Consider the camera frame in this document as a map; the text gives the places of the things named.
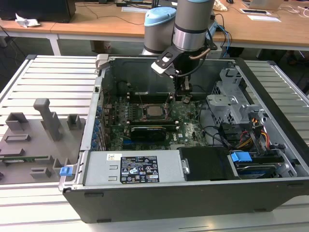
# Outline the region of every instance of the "yellow wire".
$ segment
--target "yellow wire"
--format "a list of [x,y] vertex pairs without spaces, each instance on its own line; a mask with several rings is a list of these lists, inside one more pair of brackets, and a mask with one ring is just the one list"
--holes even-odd
[[245,145],[247,145],[248,143],[250,143],[252,141],[252,138],[250,138],[249,140],[247,140],[246,142],[244,142],[243,144],[241,144],[239,147],[237,148],[241,148],[244,147]]
[[266,143],[266,146],[267,146],[267,144],[268,144],[268,136],[265,133],[261,133],[261,134],[265,136],[265,143]]

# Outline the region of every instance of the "green circuit board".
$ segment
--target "green circuit board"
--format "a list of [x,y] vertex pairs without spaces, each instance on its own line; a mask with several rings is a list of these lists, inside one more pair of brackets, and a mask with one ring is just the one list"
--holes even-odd
[[108,150],[176,150],[181,146],[207,145],[207,140],[202,135],[202,129],[197,119],[199,106],[195,101],[188,104],[184,104],[182,101],[165,104],[166,111],[169,112],[169,120],[177,120],[179,127],[177,130],[167,131],[165,140],[155,143],[132,142],[130,139],[130,126],[126,124],[126,121],[127,119],[138,121],[143,117],[141,104],[128,103],[122,98],[112,100],[111,104],[113,116],[110,118],[113,122],[107,122],[110,132]]

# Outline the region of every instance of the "computer case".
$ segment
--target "computer case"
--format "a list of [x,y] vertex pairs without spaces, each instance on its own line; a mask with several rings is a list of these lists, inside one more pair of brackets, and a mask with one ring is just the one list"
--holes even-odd
[[20,17],[39,21],[69,23],[75,14],[75,0],[1,0],[0,17],[2,20]]

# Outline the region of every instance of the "laptop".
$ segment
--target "laptop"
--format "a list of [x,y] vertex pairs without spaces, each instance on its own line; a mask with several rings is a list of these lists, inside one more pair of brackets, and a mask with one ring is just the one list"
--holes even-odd
[[277,10],[284,0],[242,0],[250,9]]

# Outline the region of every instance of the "motherboard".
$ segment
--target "motherboard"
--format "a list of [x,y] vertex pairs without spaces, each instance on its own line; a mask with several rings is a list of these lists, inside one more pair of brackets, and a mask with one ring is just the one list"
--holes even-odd
[[107,150],[176,150],[206,146],[199,124],[201,101],[111,97],[104,106]]

